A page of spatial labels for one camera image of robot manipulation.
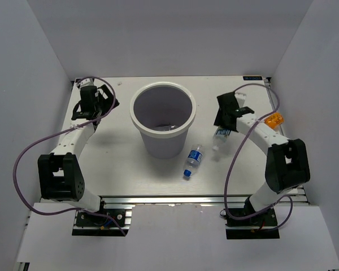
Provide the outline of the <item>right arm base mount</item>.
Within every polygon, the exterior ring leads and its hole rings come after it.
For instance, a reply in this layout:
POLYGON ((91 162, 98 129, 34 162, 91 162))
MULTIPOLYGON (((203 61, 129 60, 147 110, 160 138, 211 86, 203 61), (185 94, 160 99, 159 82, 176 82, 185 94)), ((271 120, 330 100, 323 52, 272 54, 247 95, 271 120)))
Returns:
POLYGON ((220 217, 225 219, 227 240, 280 238, 279 230, 273 230, 277 226, 277 218, 273 209, 247 220, 234 220, 223 209, 220 211, 220 217))

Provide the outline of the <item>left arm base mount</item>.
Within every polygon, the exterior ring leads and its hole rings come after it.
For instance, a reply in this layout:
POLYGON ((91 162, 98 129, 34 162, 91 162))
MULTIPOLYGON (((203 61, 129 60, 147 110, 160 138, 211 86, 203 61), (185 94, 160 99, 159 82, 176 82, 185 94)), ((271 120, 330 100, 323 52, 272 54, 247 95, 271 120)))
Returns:
POLYGON ((134 205, 105 204, 100 213, 94 216, 86 212, 77 212, 72 235, 78 237, 124 237, 127 234, 132 218, 134 205))

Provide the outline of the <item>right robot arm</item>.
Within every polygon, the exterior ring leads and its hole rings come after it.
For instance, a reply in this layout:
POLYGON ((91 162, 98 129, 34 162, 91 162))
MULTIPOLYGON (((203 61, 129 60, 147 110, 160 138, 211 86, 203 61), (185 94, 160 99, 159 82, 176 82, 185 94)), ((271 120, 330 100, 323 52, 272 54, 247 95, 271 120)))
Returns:
POLYGON ((246 96, 229 92, 217 97, 219 109, 215 126, 241 133, 266 155, 265 182, 244 204, 239 220, 257 225, 264 212, 277 204, 290 190, 310 180, 306 145, 275 132, 255 112, 244 107, 246 96))

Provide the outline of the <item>green label water bottle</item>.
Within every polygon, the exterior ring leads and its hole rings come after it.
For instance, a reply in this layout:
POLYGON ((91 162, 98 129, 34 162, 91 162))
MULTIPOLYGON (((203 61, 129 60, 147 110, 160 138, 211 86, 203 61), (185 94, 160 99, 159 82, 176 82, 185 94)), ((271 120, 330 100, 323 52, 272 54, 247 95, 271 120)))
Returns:
POLYGON ((226 143, 231 130, 227 128, 218 127, 212 138, 212 149, 218 151, 223 144, 226 143))

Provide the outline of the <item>clear unlabelled plastic bottle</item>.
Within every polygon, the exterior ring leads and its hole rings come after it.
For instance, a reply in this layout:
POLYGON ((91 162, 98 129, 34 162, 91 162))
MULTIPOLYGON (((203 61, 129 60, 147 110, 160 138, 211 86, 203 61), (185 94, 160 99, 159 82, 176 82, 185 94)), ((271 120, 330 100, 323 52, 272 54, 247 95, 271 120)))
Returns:
POLYGON ((169 132, 169 131, 175 130, 177 128, 178 128, 177 125, 158 125, 158 126, 154 127, 153 129, 158 131, 158 132, 169 132))

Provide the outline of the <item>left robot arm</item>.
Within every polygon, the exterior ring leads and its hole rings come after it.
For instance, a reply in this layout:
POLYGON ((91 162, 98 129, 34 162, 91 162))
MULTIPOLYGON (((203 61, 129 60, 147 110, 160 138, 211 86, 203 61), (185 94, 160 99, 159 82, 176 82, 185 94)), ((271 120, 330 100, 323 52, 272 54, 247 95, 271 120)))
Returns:
POLYGON ((69 132, 51 153, 38 158, 41 196, 55 202, 66 202, 89 211, 95 225, 103 225, 108 211, 101 207, 101 197, 85 187, 79 157, 97 130, 100 117, 119 105, 107 85, 95 86, 92 80, 80 84, 80 100, 75 104, 69 132))

